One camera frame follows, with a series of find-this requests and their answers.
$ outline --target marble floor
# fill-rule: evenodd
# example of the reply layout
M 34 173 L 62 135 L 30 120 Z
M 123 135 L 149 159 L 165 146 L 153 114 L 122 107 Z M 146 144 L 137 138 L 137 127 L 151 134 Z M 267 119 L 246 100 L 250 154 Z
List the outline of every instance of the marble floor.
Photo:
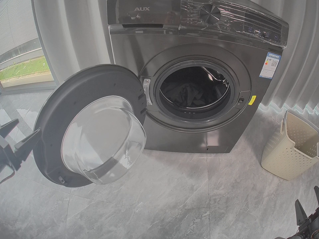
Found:
M 7 140 L 30 134 L 49 91 L 0 95 L 0 124 L 19 118 Z M 316 114 L 305 113 L 319 125 Z M 307 214 L 317 202 L 319 164 L 286 181 L 264 170 L 262 151 L 283 117 L 258 109 L 229 154 L 145 150 L 110 185 L 66 188 L 48 181 L 30 155 L 0 185 L 0 238 L 253 238 L 297 231 L 294 202 Z

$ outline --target plastic wrap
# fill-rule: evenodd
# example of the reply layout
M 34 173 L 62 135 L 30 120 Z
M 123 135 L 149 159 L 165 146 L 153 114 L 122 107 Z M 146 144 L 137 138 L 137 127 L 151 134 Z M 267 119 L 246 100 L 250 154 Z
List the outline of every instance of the plastic wrap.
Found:
M 200 15 L 200 9 L 208 3 L 220 11 L 220 20 L 214 24 L 205 22 Z M 287 46 L 288 27 L 286 22 L 271 12 L 264 13 L 244 5 L 223 0 L 181 0 L 180 29 L 234 34 L 284 49 Z

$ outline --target dial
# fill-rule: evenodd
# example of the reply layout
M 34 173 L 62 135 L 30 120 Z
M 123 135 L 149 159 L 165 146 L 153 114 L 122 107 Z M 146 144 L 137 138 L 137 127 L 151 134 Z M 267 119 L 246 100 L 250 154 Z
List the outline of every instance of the dial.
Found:
M 217 6 L 206 3 L 200 8 L 199 16 L 205 23 L 215 24 L 220 20 L 220 10 Z

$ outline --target window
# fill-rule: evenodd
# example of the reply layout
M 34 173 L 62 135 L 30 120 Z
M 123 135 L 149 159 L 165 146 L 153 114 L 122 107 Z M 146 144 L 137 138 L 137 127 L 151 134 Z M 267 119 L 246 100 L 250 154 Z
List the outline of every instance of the window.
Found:
M 40 40 L 38 38 L 30 40 L 0 55 L 0 63 L 7 61 L 10 58 L 19 56 L 21 54 L 24 54 L 26 52 L 39 49 L 39 48 L 41 48 L 41 45 L 40 45 Z

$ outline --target laundry basket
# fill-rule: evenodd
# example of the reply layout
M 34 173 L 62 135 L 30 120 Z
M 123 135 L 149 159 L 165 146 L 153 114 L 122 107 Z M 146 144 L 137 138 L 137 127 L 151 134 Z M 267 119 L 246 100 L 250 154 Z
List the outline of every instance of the laundry basket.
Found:
M 291 180 L 319 161 L 319 129 L 292 109 L 267 142 L 261 166 Z

